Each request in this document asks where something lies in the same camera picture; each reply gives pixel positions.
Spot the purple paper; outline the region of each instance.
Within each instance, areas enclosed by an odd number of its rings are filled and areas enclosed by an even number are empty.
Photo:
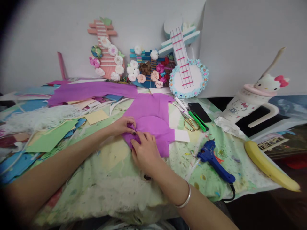
[[[48,105],[55,105],[68,101],[81,101],[107,94],[114,94],[130,98],[138,97],[138,91],[134,85],[95,81],[62,85],[54,91],[54,95],[48,100]]]
[[[137,124],[136,129],[133,125],[130,128],[149,132],[156,137],[158,150],[161,157],[169,157],[169,144],[175,141],[175,131],[169,128],[169,102],[173,98],[165,94],[139,94],[131,106],[124,113],[124,116],[132,116]],[[131,139],[140,143],[139,137],[131,133],[122,134],[130,148]]]

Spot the gold scissors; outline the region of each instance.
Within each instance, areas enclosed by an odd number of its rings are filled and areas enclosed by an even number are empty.
[[[181,114],[183,115],[183,117],[185,118],[185,122],[184,122],[184,126],[188,129],[188,130],[190,130],[190,131],[192,131],[192,132],[194,132],[195,130],[199,130],[199,125],[196,123],[196,121],[193,121],[191,118],[189,118],[187,115],[185,115],[183,112],[181,112]]]

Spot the black phone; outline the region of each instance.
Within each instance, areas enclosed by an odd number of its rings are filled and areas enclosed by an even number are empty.
[[[196,115],[202,120],[203,123],[212,121],[198,102],[188,103],[188,105],[190,109],[193,110]]]

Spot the table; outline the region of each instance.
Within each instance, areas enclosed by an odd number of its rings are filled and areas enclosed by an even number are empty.
[[[106,120],[91,126],[86,123],[61,148],[116,121],[132,102],[133,99],[130,99],[117,105],[112,116]],[[220,112],[205,98],[192,98],[188,102],[199,102],[212,120]],[[103,110],[109,114],[109,106]],[[169,104],[169,122],[173,129],[187,130],[180,111],[172,104]],[[215,155],[224,160],[221,165],[236,177],[236,199],[245,194],[280,187],[250,160],[244,150],[243,140],[225,133],[214,122],[208,123],[208,127],[210,130],[206,133],[188,131],[190,142],[174,142],[170,145],[169,158],[165,161],[178,175],[184,178],[196,161],[190,150],[197,153],[207,140],[215,138]],[[121,136],[108,138],[41,209],[34,224],[54,226],[104,215],[120,218],[127,223],[147,224],[177,216],[176,209],[167,202],[158,185],[141,178],[141,172],[134,165],[130,153],[130,148]],[[200,163],[196,167],[189,183],[199,187],[199,191],[211,201],[232,197],[229,185],[208,163]]]

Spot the silver bangle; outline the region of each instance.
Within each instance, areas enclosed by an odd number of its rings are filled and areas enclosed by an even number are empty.
[[[189,186],[188,198],[186,199],[186,201],[182,205],[175,205],[176,208],[183,208],[183,207],[185,207],[188,204],[189,200],[190,200],[190,197],[191,197],[191,187],[190,187],[189,182],[187,182],[187,183],[188,183],[188,186]]]

